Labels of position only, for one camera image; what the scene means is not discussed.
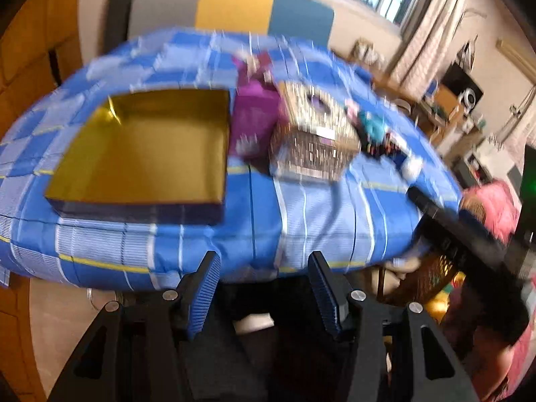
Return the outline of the purple gift bag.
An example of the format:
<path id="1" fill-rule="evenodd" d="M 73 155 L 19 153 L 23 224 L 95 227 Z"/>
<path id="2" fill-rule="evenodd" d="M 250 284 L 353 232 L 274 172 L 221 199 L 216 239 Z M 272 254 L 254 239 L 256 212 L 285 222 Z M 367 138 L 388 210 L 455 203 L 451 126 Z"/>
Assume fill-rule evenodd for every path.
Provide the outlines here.
<path id="1" fill-rule="evenodd" d="M 229 154 L 243 159 L 267 155 L 273 129 L 279 120 L 281 96 L 273 80 L 267 51 L 236 55 L 236 91 L 231 114 Z"/>

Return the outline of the wooden desk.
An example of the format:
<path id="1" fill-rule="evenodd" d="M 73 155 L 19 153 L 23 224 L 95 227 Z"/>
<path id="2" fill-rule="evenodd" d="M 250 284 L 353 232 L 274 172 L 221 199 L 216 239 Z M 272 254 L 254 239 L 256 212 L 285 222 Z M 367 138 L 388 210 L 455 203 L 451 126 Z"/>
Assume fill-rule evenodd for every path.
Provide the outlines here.
<path id="1" fill-rule="evenodd" d="M 425 95 L 411 112 L 416 126 L 437 148 L 455 132 L 471 133 L 478 124 L 471 118 L 477 104 L 477 92 L 466 88 L 455 94 L 440 84 L 432 96 Z"/>

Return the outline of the blue plaid bed cover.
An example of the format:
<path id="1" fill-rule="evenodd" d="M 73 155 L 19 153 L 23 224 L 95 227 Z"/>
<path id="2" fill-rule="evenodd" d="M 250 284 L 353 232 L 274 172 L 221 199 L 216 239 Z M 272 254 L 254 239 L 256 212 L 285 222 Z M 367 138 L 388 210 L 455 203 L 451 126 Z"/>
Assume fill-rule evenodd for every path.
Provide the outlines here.
<path id="1" fill-rule="evenodd" d="M 326 48 L 295 38 L 166 28 L 94 59 L 6 132 L 1 281 L 16 273 L 85 288 L 152 290 L 177 285 L 207 251 L 220 255 L 222 275 L 232 280 L 298 272 L 313 251 L 341 271 L 401 256 L 421 215 L 387 159 L 359 156 L 338 183 L 327 184 L 281 181 L 233 158 L 217 226 L 68 219 L 46 201 L 56 164 L 100 102 L 164 87 L 234 89 L 238 51 L 267 51 L 277 79 L 313 83 L 383 118 L 422 159 L 416 184 L 440 205 L 458 209 L 461 189 L 422 133 Z"/>

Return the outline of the grey yellow blue headboard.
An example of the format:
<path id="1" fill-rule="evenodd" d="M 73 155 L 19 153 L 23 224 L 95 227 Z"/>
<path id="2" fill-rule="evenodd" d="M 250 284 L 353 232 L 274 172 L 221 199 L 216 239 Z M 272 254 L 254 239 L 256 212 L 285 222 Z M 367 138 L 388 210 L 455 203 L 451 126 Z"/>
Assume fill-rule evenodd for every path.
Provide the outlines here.
<path id="1" fill-rule="evenodd" d="M 171 26 L 297 37 L 327 46 L 334 11 L 314 0 L 133 0 L 128 37 Z"/>

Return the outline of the teal plush dolphin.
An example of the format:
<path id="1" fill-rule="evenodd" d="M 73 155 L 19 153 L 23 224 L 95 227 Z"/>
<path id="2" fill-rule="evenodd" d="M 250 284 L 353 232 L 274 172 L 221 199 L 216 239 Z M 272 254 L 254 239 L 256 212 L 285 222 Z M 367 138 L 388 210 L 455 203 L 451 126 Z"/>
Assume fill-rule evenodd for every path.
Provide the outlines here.
<path id="1" fill-rule="evenodd" d="M 367 140 L 374 144 L 382 144 L 387 133 L 383 118 L 367 111 L 358 112 L 358 118 Z"/>

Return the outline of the gold open box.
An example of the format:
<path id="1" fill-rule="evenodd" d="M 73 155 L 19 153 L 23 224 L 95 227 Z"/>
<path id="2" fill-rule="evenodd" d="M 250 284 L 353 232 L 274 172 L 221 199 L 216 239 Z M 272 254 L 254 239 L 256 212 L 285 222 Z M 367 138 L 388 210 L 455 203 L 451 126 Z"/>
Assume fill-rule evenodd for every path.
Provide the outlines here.
<path id="1" fill-rule="evenodd" d="M 46 200 L 71 218 L 218 224 L 229 133 L 226 89 L 114 95 L 70 142 Z"/>

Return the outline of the black beaded hair toy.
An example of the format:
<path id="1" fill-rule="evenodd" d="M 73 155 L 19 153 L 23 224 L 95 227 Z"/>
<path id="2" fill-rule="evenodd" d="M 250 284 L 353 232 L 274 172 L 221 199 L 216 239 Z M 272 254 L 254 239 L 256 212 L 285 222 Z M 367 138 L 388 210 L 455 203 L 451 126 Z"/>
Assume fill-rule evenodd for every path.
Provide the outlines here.
<path id="1" fill-rule="evenodd" d="M 375 160 L 379 160 L 383 156 L 395 158 L 397 155 L 403 154 L 402 147 L 393 132 L 385 133 L 380 142 L 375 142 L 373 137 L 366 133 L 361 137 L 361 151 Z"/>

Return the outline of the pink fluffy blanket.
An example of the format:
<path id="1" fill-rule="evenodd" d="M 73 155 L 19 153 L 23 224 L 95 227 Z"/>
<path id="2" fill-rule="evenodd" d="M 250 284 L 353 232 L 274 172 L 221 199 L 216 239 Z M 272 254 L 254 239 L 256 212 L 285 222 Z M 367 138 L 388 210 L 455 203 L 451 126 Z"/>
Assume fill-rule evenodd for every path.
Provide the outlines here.
<path id="1" fill-rule="evenodd" d="M 460 209 L 469 211 L 505 245 L 515 233 L 520 217 L 510 187 L 503 180 L 464 190 Z"/>

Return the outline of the window with curtains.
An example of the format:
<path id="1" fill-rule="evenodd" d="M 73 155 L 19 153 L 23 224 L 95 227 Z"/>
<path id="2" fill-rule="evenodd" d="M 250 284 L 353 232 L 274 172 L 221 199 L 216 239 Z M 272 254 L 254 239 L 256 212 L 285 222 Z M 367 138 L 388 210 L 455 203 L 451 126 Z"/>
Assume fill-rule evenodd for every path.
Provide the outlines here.
<path id="1" fill-rule="evenodd" d="M 389 79 L 420 97 L 438 72 L 465 0 L 318 0 L 335 11 L 329 44 L 344 55 L 372 50 Z"/>

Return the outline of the black rolled mat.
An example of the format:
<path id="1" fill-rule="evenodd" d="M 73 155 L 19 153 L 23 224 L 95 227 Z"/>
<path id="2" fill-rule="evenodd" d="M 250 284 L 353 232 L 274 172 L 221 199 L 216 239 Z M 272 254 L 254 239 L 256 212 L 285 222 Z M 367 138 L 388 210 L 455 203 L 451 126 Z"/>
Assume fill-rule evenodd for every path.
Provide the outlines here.
<path id="1" fill-rule="evenodd" d="M 128 39 L 134 0 L 108 0 L 102 39 L 102 53 L 108 54 Z"/>

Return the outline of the white fluffy plush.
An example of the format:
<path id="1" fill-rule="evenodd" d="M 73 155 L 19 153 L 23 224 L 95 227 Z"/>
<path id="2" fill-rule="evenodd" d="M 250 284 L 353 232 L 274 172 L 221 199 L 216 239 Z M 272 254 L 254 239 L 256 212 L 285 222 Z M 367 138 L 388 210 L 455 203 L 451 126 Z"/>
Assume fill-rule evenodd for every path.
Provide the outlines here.
<path id="1" fill-rule="evenodd" d="M 423 158 L 417 155 L 407 156 L 400 167 L 400 174 L 407 183 L 414 183 L 420 176 Z"/>

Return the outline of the woven tissue box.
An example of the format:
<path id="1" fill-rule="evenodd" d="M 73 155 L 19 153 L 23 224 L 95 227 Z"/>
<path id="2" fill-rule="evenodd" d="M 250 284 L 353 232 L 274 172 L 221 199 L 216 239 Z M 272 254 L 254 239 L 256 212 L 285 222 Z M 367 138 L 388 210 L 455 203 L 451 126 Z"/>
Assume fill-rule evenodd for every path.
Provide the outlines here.
<path id="1" fill-rule="evenodd" d="M 345 110 L 309 84 L 278 84 L 281 104 L 269 146 L 270 173 L 279 179 L 338 182 L 361 151 Z"/>

